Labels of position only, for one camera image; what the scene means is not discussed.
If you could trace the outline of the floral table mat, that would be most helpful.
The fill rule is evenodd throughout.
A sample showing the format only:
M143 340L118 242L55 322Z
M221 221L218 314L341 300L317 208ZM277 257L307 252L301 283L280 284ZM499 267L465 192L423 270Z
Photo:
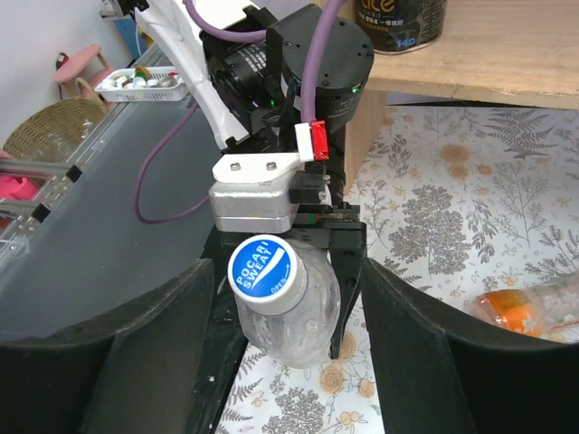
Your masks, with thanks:
M370 259L469 315L490 291L578 274L578 115L391 108L350 197ZM388 433L362 294L335 361L295 370L249 347L217 431Z

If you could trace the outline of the clear bottle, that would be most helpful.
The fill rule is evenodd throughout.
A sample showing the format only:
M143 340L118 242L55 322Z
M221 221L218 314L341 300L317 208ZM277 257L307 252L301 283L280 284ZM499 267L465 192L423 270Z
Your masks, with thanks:
M282 315L265 316L233 295L242 331L250 344L290 368L307 369L330 359L340 291L325 251L303 241L287 242L296 249L307 278L306 291L295 307Z

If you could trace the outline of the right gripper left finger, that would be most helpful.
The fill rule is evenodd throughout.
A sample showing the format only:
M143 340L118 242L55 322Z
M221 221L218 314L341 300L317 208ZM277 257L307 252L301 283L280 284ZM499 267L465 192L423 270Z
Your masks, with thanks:
M1 345L4 433L183 433L214 296L189 269L45 338Z

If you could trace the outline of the pink stool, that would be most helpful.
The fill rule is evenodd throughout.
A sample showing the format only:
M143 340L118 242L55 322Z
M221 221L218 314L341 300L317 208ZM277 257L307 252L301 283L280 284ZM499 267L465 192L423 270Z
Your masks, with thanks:
M86 79L88 84L94 88L113 72L113 68L102 54L101 46L96 43L85 46L73 55L60 52L56 58L52 81L59 87L59 90L65 89L68 95L74 95L77 93L76 80L83 78L82 74L94 61L100 63L100 68Z

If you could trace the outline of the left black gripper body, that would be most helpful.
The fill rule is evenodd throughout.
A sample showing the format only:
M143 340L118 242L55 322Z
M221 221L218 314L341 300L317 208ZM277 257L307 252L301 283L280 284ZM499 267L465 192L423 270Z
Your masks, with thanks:
M354 228L359 207L344 199L346 127L327 135L329 158L291 167L271 180L271 233L289 237L304 230L321 237L331 226Z

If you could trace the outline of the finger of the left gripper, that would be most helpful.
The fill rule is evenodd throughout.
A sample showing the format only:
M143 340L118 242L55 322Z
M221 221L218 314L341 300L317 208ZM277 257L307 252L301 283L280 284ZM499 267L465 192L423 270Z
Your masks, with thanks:
M340 291L340 312L331 338L330 358L340 356L346 324L360 292L362 261L366 256L364 234L332 234L329 253Z
M191 433L217 431L247 346L226 275L232 252L232 246L222 244L222 234L212 230L205 242L202 257L213 261L214 298L193 388L193 407L189 412Z

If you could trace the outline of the aluminium frame rail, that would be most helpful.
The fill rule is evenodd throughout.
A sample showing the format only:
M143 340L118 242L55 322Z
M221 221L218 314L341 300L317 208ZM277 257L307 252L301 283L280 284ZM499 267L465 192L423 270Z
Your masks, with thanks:
M21 160L3 162L10 175L24 175L43 184L31 200L1 201L1 219L9 221L1 230L2 272L30 251L31 238L41 229L51 212L62 203L64 196L81 177L82 170L105 147L103 134L126 107L124 103L113 106L64 163Z

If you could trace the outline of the orange soda bottle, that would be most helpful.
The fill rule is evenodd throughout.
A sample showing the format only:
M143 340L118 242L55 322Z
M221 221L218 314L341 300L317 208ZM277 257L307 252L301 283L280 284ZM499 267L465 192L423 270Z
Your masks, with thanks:
M510 332L576 344L578 274L566 274L531 288L490 291L475 297L467 313Z

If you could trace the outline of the blue white bottle cap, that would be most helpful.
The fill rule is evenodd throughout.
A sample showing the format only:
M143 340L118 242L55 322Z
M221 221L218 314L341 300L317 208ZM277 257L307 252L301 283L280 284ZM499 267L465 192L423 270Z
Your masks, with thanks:
M305 267L296 249L280 237L260 234L243 241L228 262L235 296L252 311L278 316L295 307L306 291Z

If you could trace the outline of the woven wicker basket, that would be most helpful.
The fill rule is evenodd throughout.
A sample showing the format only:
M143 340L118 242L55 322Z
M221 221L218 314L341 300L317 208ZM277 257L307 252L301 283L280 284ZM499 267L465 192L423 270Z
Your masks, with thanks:
M102 97L83 78L75 80L78 95L31 115L6 139L2 158L64 162L109 111Z

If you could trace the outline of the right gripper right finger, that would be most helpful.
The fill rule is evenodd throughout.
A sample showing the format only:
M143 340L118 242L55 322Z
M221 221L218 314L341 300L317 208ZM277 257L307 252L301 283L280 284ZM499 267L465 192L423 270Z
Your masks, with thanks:
M388 433L575 433L578 346L515 334L372 259L361 293Z

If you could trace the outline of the dark jar under shelf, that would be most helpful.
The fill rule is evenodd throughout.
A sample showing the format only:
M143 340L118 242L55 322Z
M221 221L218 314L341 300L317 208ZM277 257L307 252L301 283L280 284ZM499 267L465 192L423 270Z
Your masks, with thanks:
M401 54L424 48L442 35L447 0L359 0L356 22L376 52Z

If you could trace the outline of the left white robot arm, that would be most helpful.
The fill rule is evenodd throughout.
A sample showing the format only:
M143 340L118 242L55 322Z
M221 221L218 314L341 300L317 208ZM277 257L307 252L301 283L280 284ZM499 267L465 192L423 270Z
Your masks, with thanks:
M340 6L277 19L250 1L132 5L222 153L191 433L215 432L248 344L298 368L339 356L367 252L359 210L343 199L346 126L374 61Z

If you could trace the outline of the wooden shelf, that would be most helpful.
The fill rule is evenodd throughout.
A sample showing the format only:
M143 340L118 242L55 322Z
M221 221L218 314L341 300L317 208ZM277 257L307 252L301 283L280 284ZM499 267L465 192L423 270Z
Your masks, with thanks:
M577 109L578 3L450 1L436 42L376 55L346 130L349 183L383 125L390 92Z

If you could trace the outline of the white plastic tray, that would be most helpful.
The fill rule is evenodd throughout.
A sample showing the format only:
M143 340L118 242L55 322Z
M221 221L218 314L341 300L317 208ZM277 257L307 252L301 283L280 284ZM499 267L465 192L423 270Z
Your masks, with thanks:
M188 94L184 80L172 66L119 69L95 88L107 102L171 102Z

